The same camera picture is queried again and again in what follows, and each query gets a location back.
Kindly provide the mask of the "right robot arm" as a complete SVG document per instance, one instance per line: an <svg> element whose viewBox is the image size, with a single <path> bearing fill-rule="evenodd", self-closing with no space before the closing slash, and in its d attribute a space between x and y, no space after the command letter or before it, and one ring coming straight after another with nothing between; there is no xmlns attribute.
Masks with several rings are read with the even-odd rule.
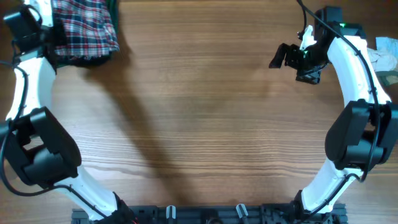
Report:
<svg viewBox="0 0 398 224"><path fill-rule="evenodd" d="M297 220L331 212L352 182L364 182L374 166L388 160L397 141L397 105L377 79L361 25L344 22L340 7L312 16L314 25L298 33L300 45L280 44L269 64L291 67L297 81L312 85L332 65L343 94L343 111L326 134L326 160L292 202Z"/></svg>

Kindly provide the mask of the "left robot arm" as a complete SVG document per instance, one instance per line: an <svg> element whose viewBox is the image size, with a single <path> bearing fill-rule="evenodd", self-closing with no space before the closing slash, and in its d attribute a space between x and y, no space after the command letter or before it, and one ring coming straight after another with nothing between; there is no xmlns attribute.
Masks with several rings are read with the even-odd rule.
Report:
<svg viewBox="0 0 398 224"><path fill-rule="evenodd" d="M1 163L9 164L39 194L57 191L75 202L91 223L137 223L119 196L83 167L80 150L50 112L57 74L56 46L64 43L50 1L22 1L4 16L13 34L14 99L1 124Z"/></svg>

